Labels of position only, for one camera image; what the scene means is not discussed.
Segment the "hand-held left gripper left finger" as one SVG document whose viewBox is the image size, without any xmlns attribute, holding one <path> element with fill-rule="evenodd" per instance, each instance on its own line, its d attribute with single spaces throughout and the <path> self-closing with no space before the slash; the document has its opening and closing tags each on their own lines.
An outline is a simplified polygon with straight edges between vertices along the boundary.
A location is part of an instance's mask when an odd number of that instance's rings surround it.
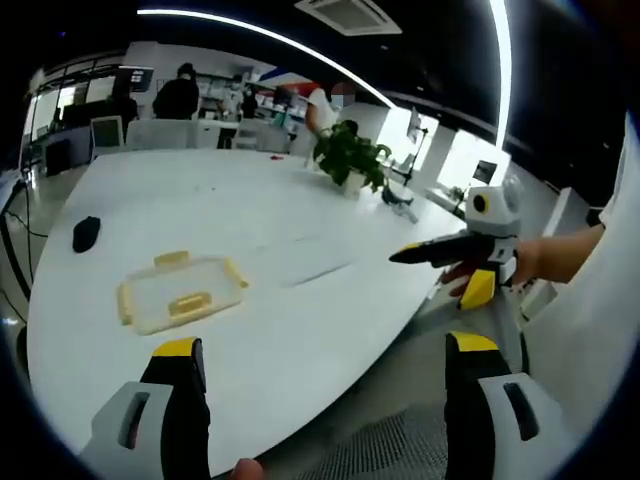
<svg viewBox="0 0 640 480">
<path fill-rule="evenodd" d="M 80 459 L 100 479 L 209 479 L 202 340 L 168 341 L 99 409 Z"/>
</svg>

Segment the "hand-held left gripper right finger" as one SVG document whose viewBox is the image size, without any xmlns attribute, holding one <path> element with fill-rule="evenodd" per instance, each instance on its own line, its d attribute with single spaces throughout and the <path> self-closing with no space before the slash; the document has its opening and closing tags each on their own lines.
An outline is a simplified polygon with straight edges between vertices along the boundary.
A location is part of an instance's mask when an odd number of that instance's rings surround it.
<svg viewBox="0 0 640 480">
<path fill-rule="evenodd" d="M 447 479 L 550 479 L 576 439 L 561 406 L 489 338 L 446 335 Z"/>
</svg>

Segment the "person's right hand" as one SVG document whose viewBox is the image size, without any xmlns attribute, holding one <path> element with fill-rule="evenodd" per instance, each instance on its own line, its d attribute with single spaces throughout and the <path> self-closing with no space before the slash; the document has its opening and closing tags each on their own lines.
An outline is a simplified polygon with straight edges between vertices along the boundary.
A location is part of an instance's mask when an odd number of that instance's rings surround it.
<svg viewBox="0 0 640 480">
<path fill-rule="evenodd" d="M 553 282 L 557 279 L 551 260 L 551 238 L 523 241 L 517 248 L 518 266 L 512 277 L 515 284 L 527 282 L 532 279 L 542 279 Z M 459 278 L 469 278 L 478 268 L 481 260 L 463 261 L 444 272 L 439 281 L 446 285 Z"/>
</svg>

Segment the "person's left hand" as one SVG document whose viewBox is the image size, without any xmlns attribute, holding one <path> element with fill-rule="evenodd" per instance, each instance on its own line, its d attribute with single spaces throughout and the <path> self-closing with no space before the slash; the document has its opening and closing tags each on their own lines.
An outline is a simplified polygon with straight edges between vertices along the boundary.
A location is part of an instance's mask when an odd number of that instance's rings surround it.
<svg viewBox="0 0 640 480">
<path fill-rule="evenodd" d="M 255 459 L 242 458 L 232 469 L 230 480 L 263 480 L 264 469 Z"/>
</svg>

